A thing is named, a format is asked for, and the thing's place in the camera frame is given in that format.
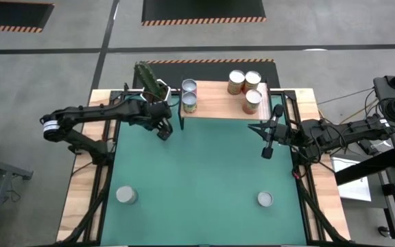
green cactus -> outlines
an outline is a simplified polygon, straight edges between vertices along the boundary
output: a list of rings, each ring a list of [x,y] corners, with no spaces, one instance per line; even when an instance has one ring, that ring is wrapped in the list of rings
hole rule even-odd
[[[157,83],[157,78],[150,66],[146,62],[141,61],[135,64],[134,70],[137,78],[143,83],[145,90],[162,98],[160,85]]]

green mat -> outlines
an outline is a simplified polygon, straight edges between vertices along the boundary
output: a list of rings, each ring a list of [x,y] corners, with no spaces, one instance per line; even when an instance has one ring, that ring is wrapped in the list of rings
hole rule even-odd
[[[121,124],[102,246],[306,244],[288,147],[275,144],[266,160],[253,121],[185,119],[181,130],[172,112],[166,142]],[[124,185],[137,190],[135,204],[117,200]],[[274,196],[271,207],[259,206],[260,191]]]

white paper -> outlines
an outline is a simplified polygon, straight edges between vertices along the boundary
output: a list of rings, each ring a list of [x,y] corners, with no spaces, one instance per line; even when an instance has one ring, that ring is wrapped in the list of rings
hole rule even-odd
[[[356,165],[357,163],[359,163],[359,161],[352,161],[344,158],[332,158],[333,169],[335,172],[346,169],[352,165]],[[367,177],[340,185],[338,186],[338,191],[342,198],[371,202]]]

food can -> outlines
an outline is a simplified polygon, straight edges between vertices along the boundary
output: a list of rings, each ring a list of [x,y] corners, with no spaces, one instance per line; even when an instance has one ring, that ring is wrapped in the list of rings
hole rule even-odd
[[[193,79],[185,79],[182,82],[182,94],[186,92],[193,92],[197,95],[198,93],[198,84]]]
[[[243,111],[247,114],[254,114],[259,108],[263,96],[255,89],[251,89],[246,93],[246,100],[243,104]]]
[[[269,207],[274,203],[274,197],[267,191],[261,191],[257,196],[260,206]]]
[[[138,200],[138,193],[131,186],[120,187],[115,194],[122,203],[134,204]]]
[[[240,70],[234,70],[230,73],[230,81],[228,83],[228,92],[232,95],[238,95],[245,82],[245,73]]]
[[[198,97],[193,92],[187,92],[182,95],[182,108],[186,113],[194,113],[197,108]]]
[[[249,71],[245,75],[245,86],[243,86],[243,93],[251,89],[257,89],[261,81],[261,75],[257,71]]]

gray floor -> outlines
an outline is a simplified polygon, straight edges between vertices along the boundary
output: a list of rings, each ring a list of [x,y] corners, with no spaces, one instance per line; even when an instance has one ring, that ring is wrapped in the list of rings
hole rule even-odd
[[[52,2],[56,8],[43,33],[0,32],[0,49],[101,47],[112,0]],[[395,0],[263,2],[265,23],[142,27],[142,1],[121,0],[109,46],[395,44]],[[373,78],[395,74],[395,49],[108,54],[99,88],[131,85],[132,65],[139,60],[192,58],[273,58],[282,87],[314,88],[318,102],[368,89]],[[87,102],[97,59],[98,54],[0,55],[0,160],[34,170],[31,181],[14,181],[22,199],[7,202],[1,212],[0,246],[55,240],[74,156],[65,143],[45,141],[38,120]],[[320,109],[339,122],[362,108],[366,95]],[[375,231],[385,223],[378,209],[346,203],[344,210],[353,240],[395,246]]]

